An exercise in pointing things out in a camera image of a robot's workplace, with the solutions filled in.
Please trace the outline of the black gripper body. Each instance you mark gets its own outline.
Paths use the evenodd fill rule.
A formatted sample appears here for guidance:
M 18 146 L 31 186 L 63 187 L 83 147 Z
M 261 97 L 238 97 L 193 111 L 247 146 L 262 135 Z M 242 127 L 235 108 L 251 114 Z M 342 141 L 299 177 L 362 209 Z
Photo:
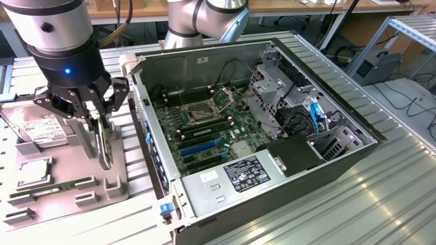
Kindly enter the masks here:
M 90 84 L 98 90 L 107 89 L 110 77 L 103 68 L 94 35 L 81 46 L 67 51 L 49 52 L 30 45 L 26 47 L 45 76 L 49 90 L 86 88 Z

